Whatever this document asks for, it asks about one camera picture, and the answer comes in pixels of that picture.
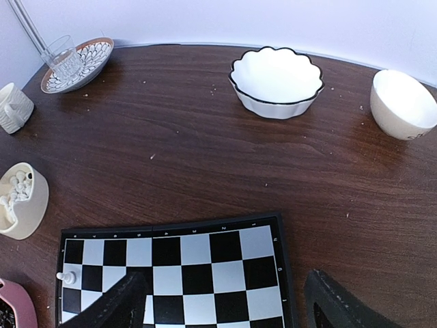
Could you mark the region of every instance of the glass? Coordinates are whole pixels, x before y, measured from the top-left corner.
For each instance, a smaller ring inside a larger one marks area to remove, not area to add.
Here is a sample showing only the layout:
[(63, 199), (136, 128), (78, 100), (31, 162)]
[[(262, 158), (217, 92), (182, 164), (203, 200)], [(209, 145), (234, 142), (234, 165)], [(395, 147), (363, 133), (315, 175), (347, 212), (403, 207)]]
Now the glass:
[(83, 62), (71, 36), (63, 36), (54, 41), (42, 52), (41, 58), (62, 81), (76, 79), (83, 69)]

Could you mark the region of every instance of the bowl with white stones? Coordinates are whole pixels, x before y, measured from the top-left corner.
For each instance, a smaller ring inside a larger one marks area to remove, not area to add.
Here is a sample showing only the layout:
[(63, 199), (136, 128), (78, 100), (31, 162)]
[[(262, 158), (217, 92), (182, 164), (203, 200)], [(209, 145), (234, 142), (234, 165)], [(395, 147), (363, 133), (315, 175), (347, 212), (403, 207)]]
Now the bowl with white stones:
[(0, 234), (17, 240), (31, 236), (47, 204), (46, 178), (28, 163), (15, 164), (0, 179)]

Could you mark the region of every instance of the white wall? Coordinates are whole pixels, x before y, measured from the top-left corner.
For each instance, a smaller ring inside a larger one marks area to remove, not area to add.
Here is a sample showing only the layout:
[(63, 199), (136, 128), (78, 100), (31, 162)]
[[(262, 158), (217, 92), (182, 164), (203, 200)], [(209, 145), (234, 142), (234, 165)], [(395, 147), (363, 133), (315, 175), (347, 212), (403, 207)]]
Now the white wall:
[(41, 65), (6, 0), (0, 0), (0, 88), (9, 82), (24, 86)]
[[(290, 46), (403, 70), (437, 85), (435, 0), (22, 2), (48, 43), (71, 34), (76, 43), (105, 35), (117, 39), (119, 45), (182, 42)], [(14, 47), (28, 49), (23, 32), (15, 25), (11, 28), (14, 37), (0, 40), (0, 49), (7, 43), (20, 43)], [(37, 66), (35, 56), (35, 51), (27, 53), (30, 62), (25, 67), (15, 59), (11, 65), (15, 69), (6, 70), (8, 78), (29, 78)], [(2, 69), (6, 66), (9, 64), (0, 64)]]

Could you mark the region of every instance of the white ceramic cup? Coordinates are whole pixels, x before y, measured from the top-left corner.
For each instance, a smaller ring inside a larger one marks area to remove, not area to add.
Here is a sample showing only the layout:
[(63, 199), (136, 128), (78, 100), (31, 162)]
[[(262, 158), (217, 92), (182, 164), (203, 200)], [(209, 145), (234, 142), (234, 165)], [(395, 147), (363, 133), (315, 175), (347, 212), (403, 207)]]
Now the white ceramic cup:
[(370, 108), (378, 126), (396, 139), (416, 139), (437, 125), (434, 97), (416, 79), (396, 70), (376, 73)]
[(0, 125), (9, 134), (22, 128), (33, 111), (33, 102), (15, 84), (0, 90)]

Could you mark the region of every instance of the patterned plate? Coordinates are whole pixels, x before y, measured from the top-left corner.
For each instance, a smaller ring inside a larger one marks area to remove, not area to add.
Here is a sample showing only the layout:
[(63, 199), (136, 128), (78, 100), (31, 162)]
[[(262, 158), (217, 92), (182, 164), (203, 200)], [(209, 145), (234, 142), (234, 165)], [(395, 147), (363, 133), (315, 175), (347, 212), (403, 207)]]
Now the patterned plate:
[(113, 49), (114, 41), (110, 38), (97, 38), (82, 43), (76, 47), (83, 62), (80, 75), (72, 81), (62, 81), (49, 69), (42, 78), (41, 90), (46, 94), (64, 94), (83, 87), (100, 73)]

